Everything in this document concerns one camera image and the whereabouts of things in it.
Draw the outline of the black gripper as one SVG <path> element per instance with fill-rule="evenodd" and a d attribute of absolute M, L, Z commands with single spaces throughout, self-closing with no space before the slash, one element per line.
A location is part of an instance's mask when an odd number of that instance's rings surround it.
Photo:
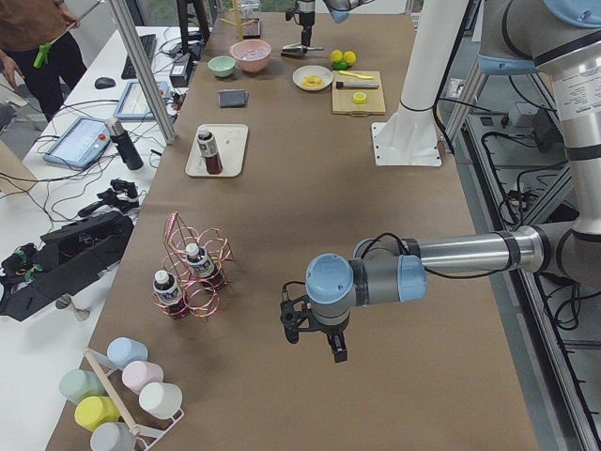
<path fill-rule="evenodd" d="M 309 47 L 311 45 L 311 27 L 315 24 L 316 1 L 298 0 L 297 9 L 299 12 L 301 31 L 301 45 Z"/>
<path fill-rule="evenodd" d="M 343 363 L 347 360 L 347 345 L 343 334 L 347 326 L 347 321 L 334 325 L 314 321 L 309 325 L 308 331 L 326 334 L 334 362 Z"/>

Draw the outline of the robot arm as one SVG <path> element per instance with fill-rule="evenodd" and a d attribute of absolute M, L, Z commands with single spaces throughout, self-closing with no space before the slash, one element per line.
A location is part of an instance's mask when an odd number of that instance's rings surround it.
<path fill-rule="evenodd" d="M 351 10 L 370 3 L 370 0 L 323 0 L 326 10 L 335 23 L 345 21 Z M 308 49 L 311 44 L 312 29 L 316 21 L 316 2 L 314 0 L 299 0 L 295 6 L 285 13 L 287 21 L 295 20 L 301 30 L 300 45 Z"/>
<path fill-rule="evenodd" d="M 486 277 L 522 269 L 600 284 L 600 5 L 596 1 L 487 1 L 481 73 L 543 72 L 552 84 L 574 183 L 578 218 L 449 238 L 410 239 L 384 232 L 360 241 L 352 258 L 315 257 L 305 292 L 283 299 L 288 342 L 321 332 L 336 362 L 347 358 L 344 331 L 353 307 L 421 299 L 426 277 Z"/>

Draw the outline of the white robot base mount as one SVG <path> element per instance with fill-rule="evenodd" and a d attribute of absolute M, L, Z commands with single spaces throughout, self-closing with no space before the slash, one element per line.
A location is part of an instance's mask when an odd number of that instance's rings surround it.
<path fill-rule="evenodd" d="M 373 124 L 376 165 L 441 166 L 435 103 L 468 9 L 461 0 L 424 2 L 398 109 Z"/>

